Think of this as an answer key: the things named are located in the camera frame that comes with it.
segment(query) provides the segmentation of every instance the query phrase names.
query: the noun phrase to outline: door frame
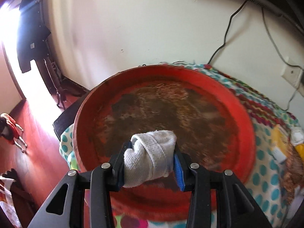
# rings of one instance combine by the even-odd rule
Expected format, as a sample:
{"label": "door frame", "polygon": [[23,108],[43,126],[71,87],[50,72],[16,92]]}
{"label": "door frame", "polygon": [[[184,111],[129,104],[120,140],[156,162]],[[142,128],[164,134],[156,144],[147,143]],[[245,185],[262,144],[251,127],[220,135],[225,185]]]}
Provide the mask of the door frame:
{"label": "door frame", "polygon": [[22,92],[22,90],[21,90],[21,88],[20,88],[20,86],[18,84],[18,81],[17,81],[17,79],[16,79],[16,77],[14,75],[13,69],[12,69],[10,61],[9,61],[9,58],[7,57],[5,46],[4,46],[4,42],[1,41],[1,44],[2,44],[2,50],[3,50],[6,66],[7,66],[8,70],[9,70],[11,78],[12,78],[12,80],[13,80],[15,86],[16,86],[16,89],[17,89],[20,97],[22,98],[22,100],[26,100],[26,97],[25,97],[24,93]]}

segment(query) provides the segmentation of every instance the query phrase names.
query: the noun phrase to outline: red wooden floor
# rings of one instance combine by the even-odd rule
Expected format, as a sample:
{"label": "red wooden floor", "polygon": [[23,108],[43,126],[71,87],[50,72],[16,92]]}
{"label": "red wooden floor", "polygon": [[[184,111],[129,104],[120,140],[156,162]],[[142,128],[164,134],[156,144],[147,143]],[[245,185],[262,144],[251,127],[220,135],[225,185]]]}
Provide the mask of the red wooden floor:
{"label": "red wooden floor", "polygon": [[[68,96],[66,107],[76,99]],[[16,169],[22,185],[32,195],[37,207],[69,170],[59,154],[59,141],[52,126],[61,112],[49,93],[28,99],[13,112],[13,118],[24,129],[22,137],[28,144],[25,153],[0,138],[0,173]]]}

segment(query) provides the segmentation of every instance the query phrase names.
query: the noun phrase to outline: red plate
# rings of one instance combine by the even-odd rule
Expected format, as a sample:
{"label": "red plate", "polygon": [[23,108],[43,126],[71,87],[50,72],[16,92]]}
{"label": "red plate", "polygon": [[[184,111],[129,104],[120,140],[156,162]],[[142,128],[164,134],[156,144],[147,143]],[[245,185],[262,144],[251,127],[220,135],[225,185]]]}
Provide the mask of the red plate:
{"label": "red plate", "polygon": [[[241,182],[245,183],[255,160],[254,132],[245,108],[226,87],[207,75],[169,65],[144,66],[120,72],[102,82],[87,96],[77,113],[73,131],[73,146],[81,171],[93,170],[108,160],[105,155],[101,157],[100,152],[98,156],[94,147],[96,142],[92,131],[97,114],[110,114],[111,105],[117,103],[123,94],[160,81],[182,83],[201,93],[226,118],[225,126],[234,127],[235,135],[230,139],[228,152],[221,161],[220,168],[233,170]],[[143,184],[111,193],[111,202],[117,210],[141,219],[173,221],[187,218],[190,195],[191,193]],[[212,208],[215,208],[214,193],[211,199]]]}

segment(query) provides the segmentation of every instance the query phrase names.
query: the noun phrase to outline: electrical outlet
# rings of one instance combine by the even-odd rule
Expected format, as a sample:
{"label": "electrical outlet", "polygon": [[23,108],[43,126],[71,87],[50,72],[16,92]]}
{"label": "electrical outlet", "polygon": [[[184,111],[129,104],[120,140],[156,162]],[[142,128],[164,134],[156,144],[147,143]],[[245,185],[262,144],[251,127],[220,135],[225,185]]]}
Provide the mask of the electrical outlet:
{"label": "electrical outlet", "polygon": [[[293,62],[289,57],[287,57],[286,62],[291,65],[298,65]],[[302,77],[302,70],[300,68],[285,65],[281,76],[293,87],[297,88]]]}

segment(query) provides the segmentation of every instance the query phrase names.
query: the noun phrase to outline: black cable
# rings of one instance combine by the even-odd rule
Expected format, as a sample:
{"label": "black cable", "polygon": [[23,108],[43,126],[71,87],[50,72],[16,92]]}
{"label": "black cable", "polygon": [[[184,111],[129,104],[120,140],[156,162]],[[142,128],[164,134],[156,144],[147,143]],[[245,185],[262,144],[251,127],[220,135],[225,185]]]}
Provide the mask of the black cable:
{"label": "black cable", "polygon": [[294,67],[294,68],[299,68],[299,69],[301,69],[301,70],[303,71],[304,69],[303,69],[301,66],[299,66],[299,65],[292,65],[292,64],[288,63],[287,61],[285,61],[284,57],[283,57],[282,54],[280,53],[280,51],[279,51],[279,49],[278,49],[276,43],[274,42],[274,40],[273,40],[273,38],[272,38],[272,36],[271,36],[271,34],[270,34],[270,32],[269,32],[268,26],[267,26],[266,21],[265,21],[264,8],[262,8],[262,15],[263,15],[263,22],[264,22],[265,30],[266,30],[266,32],[267,32],[267,34],[268,34],[268,37],[269,37],[271,43],[273,44],[273,46],[274,46],[274,48],[276,49],[276,51],[277,51],[279,57],[281,58],[281,60],[282,60],[286,65],[288,65],[288,66],[290,66],[290,67]]}
{"label": "black cable", "polygon": [[[290,66],[290,67],[294,67],[294,68],[299,68],[299,69],[301,69],[302,72],[303,72],[304,69],[303,69],[301,66],[299,66],[299,65],[291,65],[291,64],[289,64],[287,61],[285,61],[284,57],[283,57],[282,54],[280,53],[280,51],[279,51],[279,49],[278,49],[276,43],[274,42],[274,40],[273,40],[273,38],[272,38],[272,36],[271,36],[271,34],[270,34],[270,32],[269,32],[268,26],[267,26],[266,21],[265,21],[265,14],[264,14],[264,9],[263,9],[263,8],[262,8],[262,15],[263,15],[263,22],[264,22],[264,26],[265,26],[266,32],[267,32],[267,34],[268,34],[268,37],[269,37],[270,41],[272,42],[274,48],[276,49],[276,51],[277,51],[279,57],[281,58],[281,60],[282,60],[286,65],[288,65],[288,66]],[[286,108],[285,110],[282,109],[283,111],[288,111],[288,110],[289,110],[290,102],[291,102],[291,101],[293,100],[293,98],[295,97],[295,95],[296,95],[297,91],[299,90],[300,86],[301,86],[301,82],[299,82],[298,87],[296,88],[296,90],[293,92],[291,98],[289,99],[289,101],[288,101],[288,103],[287,103],[287,108]]]}
{"label": "black cable", "polygon": [[214,52],[214,54],[211,56],[209,62],[207,64],[210,64],[212,59],[214,58],[214,56],[216,55],[216,53],[221,49],[221,48],[224,48],[225,45],[226,45],[226,38],[227,38],[227,34],[228,34],[228,31],[230,29],[230,26],[231,26],[231,22],[232,22],[232,18],[238,13],[241,11],[241,9],[245,6],[245,4],[247,3],[248,0],[245,0],[244,3],[239,7],[239,9],[237,11],[235,11],[231,16],[230,16],[230,20],[229,20],[229,24],[228,24],[228,27],[227,27],[227,30],[226,30],[226,33],[225,33],[225,37],[224,37],[224,43]]}

